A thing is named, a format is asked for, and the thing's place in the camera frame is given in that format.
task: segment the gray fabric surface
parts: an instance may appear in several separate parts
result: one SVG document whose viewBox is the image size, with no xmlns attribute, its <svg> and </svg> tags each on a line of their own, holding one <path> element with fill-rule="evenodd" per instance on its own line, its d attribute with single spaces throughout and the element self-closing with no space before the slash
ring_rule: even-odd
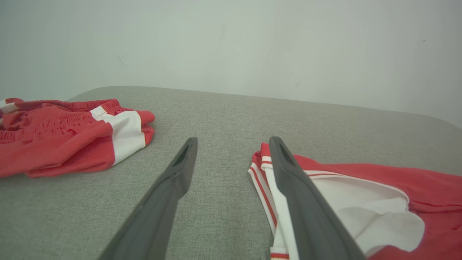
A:
<svg viewBox="0 0 462 260">
<path fill-rule="evenodd" d="M 400 112 L 217 93 L 103 87 L 71 101 L 118 99 L 150 110 L 154 139 L 100 173 L 0 180 L 0 259 L 95 259 L 190 136 L 199 152 L 167 255 L 267 258 L 271 231 L 251 157 L 277 135 L 321 163 L 375 163 L 462 173 L 462 130 Z"/>
</svg>

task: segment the folded cloth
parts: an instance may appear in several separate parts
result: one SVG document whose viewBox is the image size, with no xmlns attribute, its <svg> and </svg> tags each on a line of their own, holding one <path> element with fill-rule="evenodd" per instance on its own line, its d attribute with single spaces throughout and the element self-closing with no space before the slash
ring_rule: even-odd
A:
<svg viewBox="0 0 462 260">
<path fill-rule="evenodd" d="M 367 257 L 462 255 L 462 177 L 373 164 L 323 165 L 294 157 Z M 253 155 L 248 172 L 273 231 L 271 258 L 297 258 L 287 202 L 276 187 L 267 143 Z"/>
<path fill-rule="evenodd" d="M 152 139 L 149 111 L 116 99 L 88 102 L 0 101 L 0 178 L 102 171 Z"/>
</svg>

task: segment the white wall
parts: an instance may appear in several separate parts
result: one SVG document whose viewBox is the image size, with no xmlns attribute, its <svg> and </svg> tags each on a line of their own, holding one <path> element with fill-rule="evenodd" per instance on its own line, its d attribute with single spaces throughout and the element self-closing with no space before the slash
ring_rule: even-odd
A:
<svg viewBox="0 0 462 260">
<path fill-rule="evenodd" d="M 0 97 L 140 85 L 462 126 L 460 0 L 2 0 Z"/>
</svg>

